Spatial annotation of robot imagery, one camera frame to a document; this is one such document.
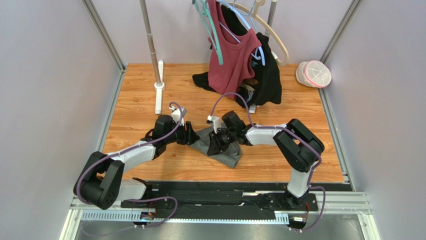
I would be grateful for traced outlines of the grey cloth napkin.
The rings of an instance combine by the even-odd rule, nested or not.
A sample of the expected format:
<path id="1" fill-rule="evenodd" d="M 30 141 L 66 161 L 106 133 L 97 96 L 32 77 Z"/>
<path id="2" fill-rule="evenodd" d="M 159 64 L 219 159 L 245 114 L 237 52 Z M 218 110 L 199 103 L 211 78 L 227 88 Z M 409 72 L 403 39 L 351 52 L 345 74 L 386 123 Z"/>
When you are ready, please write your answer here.
<path id="1" fill-rule="evenodd" d="M 239 160 L 242 157 L 242 150 L 240 145 L 237 142 L 233 142 L 229 145 L 228 149 L 220 154 L 215 154 L 212 156 L 208 156 L 207 152 L 210 147 L 210 138 L 209 133 L 213 131 L 213 127 L 209 126 L 204 129 L 198 130 L 196 134 L 200 137 L 199 140 L 197 140 L 194 144 L 190 145 L 189 147 L 202 153 L 203 155 L 214 159 L 229 168 L 234 169 L 237 164 L 239 163 Z"/>

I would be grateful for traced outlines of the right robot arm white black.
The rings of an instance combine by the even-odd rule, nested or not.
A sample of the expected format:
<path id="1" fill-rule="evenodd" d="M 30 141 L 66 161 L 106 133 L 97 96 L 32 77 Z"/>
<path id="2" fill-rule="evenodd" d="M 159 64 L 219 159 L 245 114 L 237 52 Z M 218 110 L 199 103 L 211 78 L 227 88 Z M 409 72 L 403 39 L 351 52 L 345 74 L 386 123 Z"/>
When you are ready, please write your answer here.
<path id="1" fill-rule="evenodd" d="M 294 118 L 274 126 L 245 124 L 234 111 L 230 111 L 222 118 L 208 116 L 206 122 L 213 127 L 208 135 L 208 156 L 223 153 L 232 143 L 278 147 L 292 168 L 283 201 L 292 209 L 304 205 L 325 146 L 300 120 Z"/>

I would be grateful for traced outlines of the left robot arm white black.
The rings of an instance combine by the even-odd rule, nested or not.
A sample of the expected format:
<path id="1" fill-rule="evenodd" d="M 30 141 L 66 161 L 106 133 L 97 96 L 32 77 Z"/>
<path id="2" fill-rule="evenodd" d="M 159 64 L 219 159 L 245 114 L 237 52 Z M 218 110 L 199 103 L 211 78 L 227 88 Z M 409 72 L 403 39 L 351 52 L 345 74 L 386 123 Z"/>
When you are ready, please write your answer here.
<path id="1" fill-rule="evenodd" d="M 199 139 L 190 121 L 160 115 L 153 129 L 136 144 L 119 152 L 93 152 L 74 185 L 73 193 L 81 202 L 102 210 L 116 202 L 140 200 L 147 189 L 146 183 L 138 178 L 124 180 L 124 173 L 158 158 L 169 144 L 190 146 Z"/>

